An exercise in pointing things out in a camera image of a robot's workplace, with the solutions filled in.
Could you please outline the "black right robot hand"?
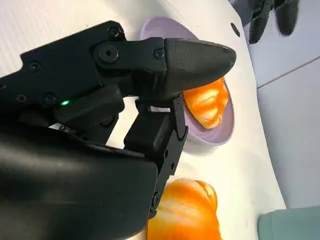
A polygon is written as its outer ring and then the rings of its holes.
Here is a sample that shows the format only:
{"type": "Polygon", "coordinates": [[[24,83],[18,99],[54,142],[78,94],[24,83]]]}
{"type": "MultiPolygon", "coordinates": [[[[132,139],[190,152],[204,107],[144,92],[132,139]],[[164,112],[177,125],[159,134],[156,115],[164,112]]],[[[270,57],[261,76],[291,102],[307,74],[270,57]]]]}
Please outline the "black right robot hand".
{"type": "Polygon", "coordinates": [[[183,38],[128,41],[107,21],[21,55],[0,79],[0,237],[121,240],[157,213],[185,144],[182,92],[237,54],[183,38]]]}

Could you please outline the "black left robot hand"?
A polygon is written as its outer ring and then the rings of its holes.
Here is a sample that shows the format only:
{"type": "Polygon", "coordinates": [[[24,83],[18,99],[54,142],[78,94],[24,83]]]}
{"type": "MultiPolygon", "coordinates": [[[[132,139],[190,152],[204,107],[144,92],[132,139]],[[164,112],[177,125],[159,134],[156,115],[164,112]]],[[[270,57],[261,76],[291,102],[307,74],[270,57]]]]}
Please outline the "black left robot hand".
{"type": "Polygon", "coordinates": [[[276,24],[283,36],[290,36],[296,26],[299,14],[298,0],[250,0],[252,15],[249,26],[248,43],[256,44],[262,37],[270,11],[275,11],[276,24]]]}

